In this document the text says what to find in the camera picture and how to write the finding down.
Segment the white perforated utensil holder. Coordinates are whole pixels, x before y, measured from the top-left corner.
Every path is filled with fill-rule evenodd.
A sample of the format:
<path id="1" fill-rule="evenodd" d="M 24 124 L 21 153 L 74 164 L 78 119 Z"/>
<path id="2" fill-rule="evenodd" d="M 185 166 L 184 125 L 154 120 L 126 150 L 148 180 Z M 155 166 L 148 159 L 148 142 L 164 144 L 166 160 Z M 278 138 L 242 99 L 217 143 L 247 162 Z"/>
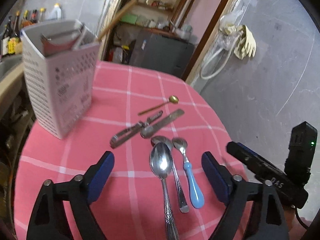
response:
<path id="1" fill-rule="evenodd" d="M 79 20 L 22 29 L 24 77 L 36 118 L 63 139 L 90 108 L 99 43 Z"/>

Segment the grey cabinet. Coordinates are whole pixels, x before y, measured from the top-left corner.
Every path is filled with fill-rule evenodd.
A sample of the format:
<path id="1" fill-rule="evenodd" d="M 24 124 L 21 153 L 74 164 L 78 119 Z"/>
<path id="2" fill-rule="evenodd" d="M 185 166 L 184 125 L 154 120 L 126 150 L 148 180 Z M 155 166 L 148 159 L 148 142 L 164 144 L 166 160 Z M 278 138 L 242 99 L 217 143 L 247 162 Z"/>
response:
<path id="1" fill-rule="evenodd" d="M 129 65 L 164 72 L 181 78 L 194 52 L 194 45 L 155 34 L 139 32 Z"/>

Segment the large steel spoon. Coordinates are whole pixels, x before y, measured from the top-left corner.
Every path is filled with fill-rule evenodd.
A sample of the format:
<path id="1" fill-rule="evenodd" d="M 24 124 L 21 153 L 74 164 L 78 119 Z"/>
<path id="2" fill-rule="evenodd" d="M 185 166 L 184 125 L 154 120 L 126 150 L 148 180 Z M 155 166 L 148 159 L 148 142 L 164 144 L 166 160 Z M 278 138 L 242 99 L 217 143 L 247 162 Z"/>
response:
<path id="1" fill-rule="evenodd" d="M 154 145 L 150 153 L 149 164 L 153 174 L 160 179 L 162 184 L 166 238 L 180 239 L 170 205 L 168 187 L 166 182 L 168 175 L 172 171 L 173 159 L 171 156 L 171 152 L 165 143 L 158 142 Z"/>

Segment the gold long spoon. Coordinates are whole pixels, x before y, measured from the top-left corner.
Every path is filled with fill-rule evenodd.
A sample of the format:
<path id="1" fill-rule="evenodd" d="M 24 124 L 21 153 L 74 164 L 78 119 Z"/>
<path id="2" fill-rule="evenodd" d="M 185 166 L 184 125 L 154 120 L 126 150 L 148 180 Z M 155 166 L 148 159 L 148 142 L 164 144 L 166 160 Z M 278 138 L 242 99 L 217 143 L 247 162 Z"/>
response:
<path id="1" fill-rule="evenodd" d="M 146 113 L 149 113 L 150 111 L 154 111 L 156 109 L 159 109 L 159 108 L 161 108 L 161 107 L 163 107 L 163 106 L 165 106 L 166 104 L 169 104 L 169 103 L 178 104 L 179 103 L 178 97 L 174 96 L 174 95 L 171 95 L 166 102 L 161 103 L 161 104 L 159 104 L 157 106 L 151 107 L 149 109 L 146 109 L 144 111 L 141 111 L 141 112 L 138 113 L 138 116 L 141 116 L 141 115 L 144 115 Z"/>

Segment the steel spoon plain handle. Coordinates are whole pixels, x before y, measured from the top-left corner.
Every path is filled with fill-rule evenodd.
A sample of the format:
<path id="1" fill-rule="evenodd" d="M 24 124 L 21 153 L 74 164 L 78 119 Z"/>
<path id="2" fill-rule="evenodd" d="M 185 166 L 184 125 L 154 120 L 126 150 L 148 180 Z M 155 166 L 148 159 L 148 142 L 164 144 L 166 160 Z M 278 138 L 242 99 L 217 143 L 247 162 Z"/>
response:
<path id="1" fill-rule="evenodd" d="M 174 147 L 173 143 L 167 137 L 164 137 L 164 136 L 161 136 L 161 135 L 157 135 L 157 136 L 151 138 L 152 146 L 154 146 L 155 144 L 157 144 L 159 142 L 165 143 L 167 145 L 167 147 L 169 148 L 169 150 L 172 151 L 172 149 Z M 181 187 L 181 182 L 180 182 L 180 179 L 179 179 L 176 167 L 175 167 L 175 163 L 173 163 L 172 170 L 173 170 L 173 174 L 174 174 L 174 178 L 175 178 L 179 210 L 180 210 L 181 213 L 188 213 L 189 212 L 189 206 L 187 204 L 183 189 Z"/>

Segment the blue handled spoon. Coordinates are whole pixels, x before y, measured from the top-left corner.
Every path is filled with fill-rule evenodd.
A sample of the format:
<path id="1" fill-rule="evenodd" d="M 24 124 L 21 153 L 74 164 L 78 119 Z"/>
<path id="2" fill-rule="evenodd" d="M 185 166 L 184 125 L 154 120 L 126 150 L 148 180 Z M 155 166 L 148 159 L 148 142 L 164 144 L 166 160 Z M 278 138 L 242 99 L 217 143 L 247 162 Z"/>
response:
<path id="1" fill-rule="evenodd" d="M 193 173 L 193 166 L 186 155 L 188 143 L 185 139 L 180 137 L 173 138 L 172 143 L 183 157 L 183 169 L 185 171 L 185 174 L 188 180 L 189 198 L 190 198 L 191 204 L 193 205 L 194 208 L 200 209 L 204 206 L 204 195 L 195 179 L 195 176 Z"/>

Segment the yellow rubber gloves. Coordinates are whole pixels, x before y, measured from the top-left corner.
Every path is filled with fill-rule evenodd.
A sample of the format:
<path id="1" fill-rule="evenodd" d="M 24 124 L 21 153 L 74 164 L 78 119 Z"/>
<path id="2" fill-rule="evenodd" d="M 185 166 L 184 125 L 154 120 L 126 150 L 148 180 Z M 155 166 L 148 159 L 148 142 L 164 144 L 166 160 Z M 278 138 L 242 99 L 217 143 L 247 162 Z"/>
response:
<path id="1" fill-rule="evenodd" d="M 237 31 L 240 37 L 234 48 L 234 55 L 240 60 L 243 60 L 246 56 L 253 58 L 257 49 L 253 33 L 246 25 L 238 26 Z"/>

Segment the large oil jug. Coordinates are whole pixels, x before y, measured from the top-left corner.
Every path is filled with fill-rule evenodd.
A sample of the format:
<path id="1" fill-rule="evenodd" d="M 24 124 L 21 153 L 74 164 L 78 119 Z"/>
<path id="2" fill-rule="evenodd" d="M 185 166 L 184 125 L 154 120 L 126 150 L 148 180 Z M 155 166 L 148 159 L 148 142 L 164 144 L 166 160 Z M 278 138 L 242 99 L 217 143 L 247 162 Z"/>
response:
<path id="1" fill-rule="evenodd" d="M 62 10 L 59 3 L 54 4 L 54 8 L 47 17 L 47 20 L 61 20 L 62 19 Z"/>

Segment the green box on shelf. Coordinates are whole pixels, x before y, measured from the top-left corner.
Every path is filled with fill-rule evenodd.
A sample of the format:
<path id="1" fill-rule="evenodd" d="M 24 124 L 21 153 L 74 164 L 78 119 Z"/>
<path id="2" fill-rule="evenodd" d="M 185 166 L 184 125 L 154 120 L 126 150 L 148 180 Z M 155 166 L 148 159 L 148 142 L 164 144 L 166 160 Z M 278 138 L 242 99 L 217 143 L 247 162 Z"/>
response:
<path id="1" fill-rule="evenodd" d="M 128 24 L 135 25 L 137 21 L 138 16 L 135 14 L 125 14 L 120 21 Z"/>

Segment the pink checked tablecloth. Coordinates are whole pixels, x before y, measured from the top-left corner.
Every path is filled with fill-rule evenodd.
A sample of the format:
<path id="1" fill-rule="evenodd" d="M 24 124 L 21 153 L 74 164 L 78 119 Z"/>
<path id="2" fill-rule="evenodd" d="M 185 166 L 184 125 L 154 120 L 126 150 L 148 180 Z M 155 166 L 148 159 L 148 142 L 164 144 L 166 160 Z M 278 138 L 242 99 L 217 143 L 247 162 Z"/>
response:
<path id="1" fill-rule="evenodd" d="M 214 110 L 182 80 L 160 72 L 97 63 L 92 105 L 71 133 L 60 140 L 35 123 L 24 145 L 15 185 L 14 221 L 18 239 L 25 239 L 31 211 L 42 183 L 68 181 L 83 174 L 104 152 L 110 139 L 138 121 L 138 113 L 160 104 L 169 96 L 164 114 L 182 109 L 184 115 L 160 130 L 167 138 L 181 137 L 188 143 L 187 157 L 205 204 L 181 213 L 173 177 L 167 178 L 170 204 L 180 239 L 208 239 L 225 207 L 208 182 L 201 166 L 204 152 L 211 152 L 232 174 L 245 175 L 243 165 L 225 147 L 230 137 Z M 151 172 L 151 143 L 135 135 L 113 150 L 113 171 L 92 212 L 108 239 L 165 239 L 163 192 L 160 180 Z"/>

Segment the steel grater file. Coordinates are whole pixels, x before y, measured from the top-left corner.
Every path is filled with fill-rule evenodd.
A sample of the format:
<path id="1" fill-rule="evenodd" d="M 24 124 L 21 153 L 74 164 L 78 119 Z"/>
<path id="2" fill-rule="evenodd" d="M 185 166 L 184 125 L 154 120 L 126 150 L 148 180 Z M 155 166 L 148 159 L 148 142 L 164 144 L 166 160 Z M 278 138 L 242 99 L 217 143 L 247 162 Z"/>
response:
<path id="1" fill-rule="evenodd" d="M 176 111 L 170 113 L 168 116 L 164 117 L 162 120 L 160 120 L 156 124 L 148 126 L 147 128 L 144 128 L 140 133 L 141 137 L 144 139 L 149 139 L 153 137 L 160 129 L 172 123 L 177 118 L 182 116 L 184 113 L 185 113 L 184 110 L 177 109 Z"/>

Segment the steel peeler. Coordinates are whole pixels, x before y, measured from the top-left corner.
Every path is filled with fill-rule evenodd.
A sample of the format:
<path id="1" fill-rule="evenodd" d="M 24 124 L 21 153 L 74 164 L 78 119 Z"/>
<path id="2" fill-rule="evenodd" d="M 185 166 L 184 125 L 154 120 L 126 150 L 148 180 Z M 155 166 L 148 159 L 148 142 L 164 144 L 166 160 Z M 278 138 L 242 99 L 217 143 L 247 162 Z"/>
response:
<path id="1" fill-rule="evenodd" d="M 137 133 L 139 133 L 142 129 L 148 127 L 151 123 L 159 119 L 163 115 L 163 111 L 159 111 L 153 116 L 147 118 L 145 122 L 139 121 L 131 127 L 127 127 L 124 130 L 115 134 L 110 140 L 110 146 L 112 149 L 115 149 L 131 139 Z"/>

